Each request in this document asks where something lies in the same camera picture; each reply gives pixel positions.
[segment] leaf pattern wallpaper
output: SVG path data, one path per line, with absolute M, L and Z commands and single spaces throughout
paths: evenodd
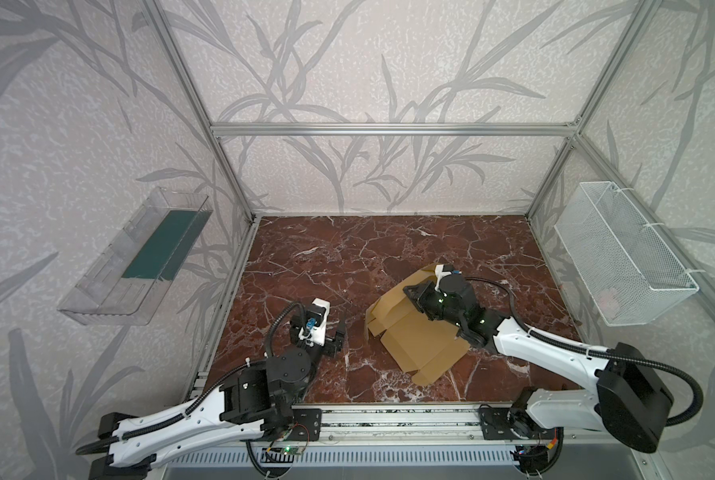
M 715 280 L 715 2 L 661 4 L 585 135 Z M 534 233 L 583 336 L 630 343 L 702 384 L 701 413 L 666 429 L 659 452 L 675 480 L 715 480 L 715 322 L 690 298 L 645 326 L 605 325 L 553 228 L 579 182 L 596 180 L 573 154 L 532 218 Z M 686 388 L 665 381 L 675 411 L 688 405 Z
M 155 186 L 214 213 L 154 319 L 57 312 Z M 247 231 L 137 2 L 0 1 L 0 478 L 87 478 L 102 414 L 179 403 Z
M 162 2 L 214 122 L 417 123 L 573 121 L 635 4 Z M 521 214 L 561 142 L 222 138 L 268 214 Z

